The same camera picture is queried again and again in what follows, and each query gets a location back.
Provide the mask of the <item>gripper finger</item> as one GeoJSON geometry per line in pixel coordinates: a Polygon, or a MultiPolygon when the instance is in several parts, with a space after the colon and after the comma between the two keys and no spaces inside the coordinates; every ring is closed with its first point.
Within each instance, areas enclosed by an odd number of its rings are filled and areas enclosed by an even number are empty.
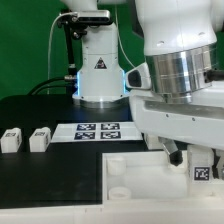
{"type": "Polygon", "coordinates": [[[224,151],[215,150],[215,155],[216,177],[224,180],[224,151]]]}

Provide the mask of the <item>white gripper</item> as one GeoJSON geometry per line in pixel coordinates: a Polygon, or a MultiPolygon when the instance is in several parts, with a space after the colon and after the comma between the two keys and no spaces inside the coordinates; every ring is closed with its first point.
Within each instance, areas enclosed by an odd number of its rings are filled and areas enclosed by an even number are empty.
{"type": "Polygon", "coordinates": [[[129,100],[136,127],[160,137],[172,165],[183,162],[173,140],[224,150],[224,84],[194,92],[189,104],[167,104],[146,90],[132,90],[129,100]]]}

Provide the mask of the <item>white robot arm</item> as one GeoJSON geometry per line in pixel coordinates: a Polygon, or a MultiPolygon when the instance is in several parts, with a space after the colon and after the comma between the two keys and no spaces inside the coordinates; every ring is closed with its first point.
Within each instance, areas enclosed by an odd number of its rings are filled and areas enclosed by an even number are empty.
{"type": "Polygon", "coordinates": [[[75,102],[108,106],[130,90],[133,122],[156,138],[171,164],[182,162],[178,142],[197,145],[202,168],[221,173],[214,151],[224,150],[224,72],[217,68],[217,31],[224,24],[224,0],[62,0],[67,20],[81,26],[84,59],[75,102]],[[144,61],[119,75],[117,28],[101,5],[130,6],[135,32],[144,39],[144,61]]]}

